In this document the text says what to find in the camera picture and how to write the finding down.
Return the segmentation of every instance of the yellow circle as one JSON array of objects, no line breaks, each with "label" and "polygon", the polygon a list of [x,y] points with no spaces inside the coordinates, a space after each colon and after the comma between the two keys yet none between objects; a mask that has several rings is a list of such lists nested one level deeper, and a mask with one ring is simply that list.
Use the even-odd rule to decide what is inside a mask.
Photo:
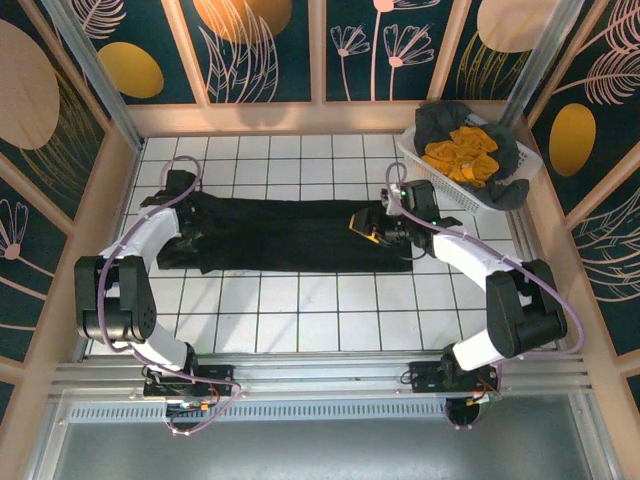
[{"label": "yellow circle", "polygon": [[558,112],[549,136],[549,157],[563,177],[575,175],[591,155],[596,140],[596,120],[584,105],[570,103]]},{"label": "yellow circle", "polygon": [[58,125],[60,91],[47,55],[29,35],[0,20],[0,138],[33,150]]},{"label": "yellow circle", "polygon": [[98,52],[116,88],[130,97],[151,98],[162,91],[160,66],[140,47],[127,42],[105,45]]},{"label": "yellow circle", "polygon": [[264,40],[262,31],[256,32],[251,26],[247,7],[258,26],[262,18],[274,37],[285,29],[291,18],[291,0],[193,0],[193,5],[213,33],[232,43]]},{"label": "yellow circle", "polygon": [[482,0],[480,40],[496,52],[532,50],[557,4],[558,0]]}]

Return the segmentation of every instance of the laundry basket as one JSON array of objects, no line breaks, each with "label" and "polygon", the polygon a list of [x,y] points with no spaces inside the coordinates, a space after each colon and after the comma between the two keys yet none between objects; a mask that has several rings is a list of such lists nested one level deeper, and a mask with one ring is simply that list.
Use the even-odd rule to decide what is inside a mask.
[{"label": "laundry basket", "polygon": [[[486,120],[478,117],[475,114],[470,114],[464,122],[466,125],[484,125],[487,123]],[[398,148],[402,150],[404,154],[405,160],[407,160],[407,167],[412,168],[415,173],[420,175],[422,178],[429,180],[433,183],[433,186],[448,195],[453,201],[458,203],[462,208],[471,212],[471,213],[479,213],[482,210],[488,211],[497,211],[497,209],[489,207],[482,203],[478,198],[476,198],[471,193],[467,192],[464,188],[458,185],[453,180],[450,180],[440,172],[438,172],[431,165],[426,163],[420,156],[416,153],[415,146],[413,144],[413,137],[416,133],[416,126],[413,125],[409,127],[402,134],[400,139],[398,140]],[[510,177],[500,180],[499,184],[508,185],[514,180],[518,180],[520,178],[526,178],[528,180],[533,179],[542,167],[542,159],[538,154],[536,154],[533,150],[525,147],[520,142],[518,143],[518,168]]]}]

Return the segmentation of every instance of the yellow garment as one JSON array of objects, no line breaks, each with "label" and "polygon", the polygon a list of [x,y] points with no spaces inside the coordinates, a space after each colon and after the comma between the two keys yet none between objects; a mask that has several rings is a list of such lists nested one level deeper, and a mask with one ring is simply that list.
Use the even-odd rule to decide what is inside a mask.
[{"label": "yellow garment", "polygon": [[428,143],[422,159],[456,182],[484,187],[500,165],[487,152],[498,144],[478,127],[460,127],[450,133],[451,140]]}]

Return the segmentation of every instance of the white grid mat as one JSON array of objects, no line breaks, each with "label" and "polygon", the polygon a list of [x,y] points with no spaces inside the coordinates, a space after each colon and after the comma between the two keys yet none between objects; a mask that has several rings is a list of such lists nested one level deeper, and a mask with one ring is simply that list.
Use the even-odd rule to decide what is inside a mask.
[{"label": "white grid mat", "polygon": [[[205,192],[282,200],[377,199],[386,167],[402,156],[392,135],[149,139],[124,229],[158,190],[165,161],[183,154],[203,161]],[[438,202],[443,216],[515,256],[504,214],[476,218],[444,196]],[[154,265],[149,276],[159,323],[199,354],[441,349],[486,325],[480,287],[428,256],[403,274],[202,275]],[[98,342],[89,351],[108,353]]]}]

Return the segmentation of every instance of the dark gray cloth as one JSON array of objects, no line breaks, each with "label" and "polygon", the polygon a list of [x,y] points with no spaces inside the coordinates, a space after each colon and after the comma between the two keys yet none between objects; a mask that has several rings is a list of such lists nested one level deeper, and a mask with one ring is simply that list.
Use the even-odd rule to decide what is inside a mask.
[{"label": "dark gray cloth", "polygon": [[[450,132],[459,129],[465,119],[473,113],[460,102],[423,103],[416,110],[416,133],[413,143],[420,157],[428,143],[451,140]],[[488,153],[500,169],[489,179],[486,186],[474,187],[470,183],[458,183],[488,207],[497,210],[517,210],[524,205],[529,193],[529,180],[520,179],[501,185],[499,182],[513,175],[518,169],[518,144],[509,130],[497,123],[481,125],[498,149]]]}]

